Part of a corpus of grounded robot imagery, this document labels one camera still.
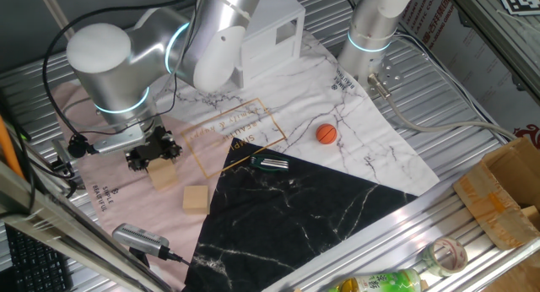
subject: qr code marker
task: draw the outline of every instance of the qr code marker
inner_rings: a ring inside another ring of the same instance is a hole
[[[510,14],[540,14],[540,0],[501,0]]]

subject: plastic bottle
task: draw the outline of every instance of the plastic bottle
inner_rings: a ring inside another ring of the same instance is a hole
[[[348,278],[328,292],[422,292],[424,285],[416,270],[405,269],[395,273]]]

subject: white cardboard box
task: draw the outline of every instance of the white cardboard box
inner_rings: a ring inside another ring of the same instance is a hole
[[[232,81],[244,88],[300,56],[305,9],[296,0],[260,0]]]

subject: mini basketball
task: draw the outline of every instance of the mini basketball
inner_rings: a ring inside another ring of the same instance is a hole
[[[317,140],[322,144],[330,144],[338,137],[338,131],[332,124],[322,124],[317,128]]]

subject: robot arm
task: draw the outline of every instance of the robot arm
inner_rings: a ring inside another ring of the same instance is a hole
[[[157,116],[149,86],[175,73],[196,89],[219,89],[233,73],[258,2],[197,0],[193,25],[175,11],[159,8],[148,11],[130,31],[112,24],[78,31],[67,44],[67,59],[95,107],[118,132],[95,144],[95,152],[122,149],[133,170],[145,169],[159,157],[179,156],[181,148]],[[192,36],[177,66],[189,27]],[[134,122],[138,124],[126,130]]]
[[[361,85],[378,73],[399,15],[411,0],[362,0],[355,8],[339,64]]]

